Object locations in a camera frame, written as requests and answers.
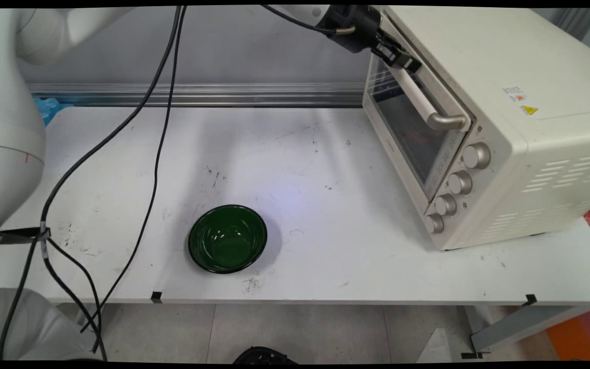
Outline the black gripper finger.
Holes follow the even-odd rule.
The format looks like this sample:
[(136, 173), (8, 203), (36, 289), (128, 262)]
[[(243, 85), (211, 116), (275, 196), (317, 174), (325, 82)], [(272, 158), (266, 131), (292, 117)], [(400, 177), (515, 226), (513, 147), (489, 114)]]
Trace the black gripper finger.
[[(406, 51), (402, 47), (402, 45), (397, 42), (397, 40), (395, 40), (391, 35), (389, 35), (389, 33), (384, 32), (382, 29), (379, 29), (379, 31), (378, 31), (378, 45), (384, 45), (389, 48), (397, 46), (397, 47), (401, 48), (402, 50)], [(422, 63), (420, 63), (420, 61), (416, 57), (414, 57), (414, 67), (421, 67), (421, 66), (422, 66)]]
[(384, 45), (378, 45), (377, 47), (373, 47), (371, 52), (381, 58), (391, 68), (414, 73), (414, 57), (397, 46), (389, 48)]

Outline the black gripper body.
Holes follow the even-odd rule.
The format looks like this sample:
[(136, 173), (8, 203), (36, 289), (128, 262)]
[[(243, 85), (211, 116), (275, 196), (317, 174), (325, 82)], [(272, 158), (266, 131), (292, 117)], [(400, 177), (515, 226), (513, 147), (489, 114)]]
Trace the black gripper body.
[(328, 35), (328, 39), (349, 52), (373, 49), (379, 44), (381, 14), (372, 5), (330, 5), (319, 22), (323, 29), (353, 30), (351, 33)]

